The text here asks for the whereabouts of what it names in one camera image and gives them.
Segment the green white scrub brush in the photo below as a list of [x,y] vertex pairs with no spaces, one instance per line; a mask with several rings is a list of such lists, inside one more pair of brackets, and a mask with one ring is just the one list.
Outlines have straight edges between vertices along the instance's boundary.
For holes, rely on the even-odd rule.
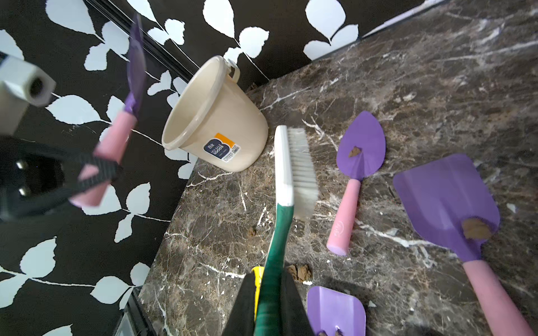
[[312,216],[319,196],[305,130],[277,126],[274,150],[276,220],[261,281],[255,335],[282,331],[280,284],[289,231],[294,218],[306,221]]

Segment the purple pointed trowel front row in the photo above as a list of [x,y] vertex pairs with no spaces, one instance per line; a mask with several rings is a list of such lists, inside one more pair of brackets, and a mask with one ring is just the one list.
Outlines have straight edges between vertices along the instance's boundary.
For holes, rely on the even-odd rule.
[[[147,62],[144,56],[143,44],[142,21],[140,15],[137,14],[134,16],[133,24],[130,28],[130,42],[127,52],[129,60],[127,65],[127,82],[130,92],[123,109],[116,114],[112,125],[93,151],[93,155],[96,157],[115,160],[120,164],[126,151],[129,136],[138,121],[138,113],[142,104],[147,78]],[[97,207],[101,202],[70,201],[70,203],[82,208]]]

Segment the purple pointed trowel pink handle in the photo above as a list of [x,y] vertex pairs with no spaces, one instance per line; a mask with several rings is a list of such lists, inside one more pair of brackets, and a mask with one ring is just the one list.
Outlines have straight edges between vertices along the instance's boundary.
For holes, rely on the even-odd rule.
[[330,252],[338,256],[348,254],[361,182],[381,168],[385,154],[386,140],[381,124],[372,113],[361,112],[345,132],[338,147],[337,166],[349,181],[326,243]]

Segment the cream plastic bucket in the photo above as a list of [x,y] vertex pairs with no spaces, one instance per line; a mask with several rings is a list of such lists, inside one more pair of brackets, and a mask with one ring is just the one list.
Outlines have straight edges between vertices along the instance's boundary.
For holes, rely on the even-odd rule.
[[196,72],[170,112],[162,145],[227,172],[253,165],[268,140],[265,116],[238,85],[240,70],[215,56]]

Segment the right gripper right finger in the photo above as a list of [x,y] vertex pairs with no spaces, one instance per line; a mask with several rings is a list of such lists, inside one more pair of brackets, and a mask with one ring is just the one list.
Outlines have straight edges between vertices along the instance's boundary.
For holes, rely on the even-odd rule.
[[281,335],[315,335],[295,281],[287,270],[281,273],[280,320]]

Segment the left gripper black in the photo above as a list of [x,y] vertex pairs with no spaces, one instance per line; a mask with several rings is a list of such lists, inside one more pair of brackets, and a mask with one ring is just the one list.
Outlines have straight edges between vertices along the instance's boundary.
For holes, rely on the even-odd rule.
[[[80,172],[66,177],[65,165],[78,167]],[[2,136],[1,221],[42,215],[67,199],[101,202],[121,172],[115,160]]]

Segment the purple square trowel front row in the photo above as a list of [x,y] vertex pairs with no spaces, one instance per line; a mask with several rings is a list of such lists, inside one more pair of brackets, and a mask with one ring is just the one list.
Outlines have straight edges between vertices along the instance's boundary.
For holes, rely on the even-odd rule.
[[354,296],[314,286],[308,291],[307,313],[315,335],[366,335],[366,312]]

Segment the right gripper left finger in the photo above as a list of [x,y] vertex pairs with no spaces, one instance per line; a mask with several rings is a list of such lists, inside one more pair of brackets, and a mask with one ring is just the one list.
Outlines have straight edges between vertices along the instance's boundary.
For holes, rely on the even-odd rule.
[[255,280],[254,272],[250,272],[243,279],[222,336],[253,336]]

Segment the yellow square trowel wooden handle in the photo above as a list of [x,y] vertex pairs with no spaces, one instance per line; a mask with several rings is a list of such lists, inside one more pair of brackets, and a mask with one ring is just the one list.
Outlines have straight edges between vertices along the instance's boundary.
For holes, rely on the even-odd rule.
[[261,292],[261,283],[263,279],[263,273],[264,273],[264,267],[263,266],[256,266],[252,269],[254,276],[255,276],[255,294],[254,294],[254,321],[256,320],[258,306],[259,306],[259,295]]

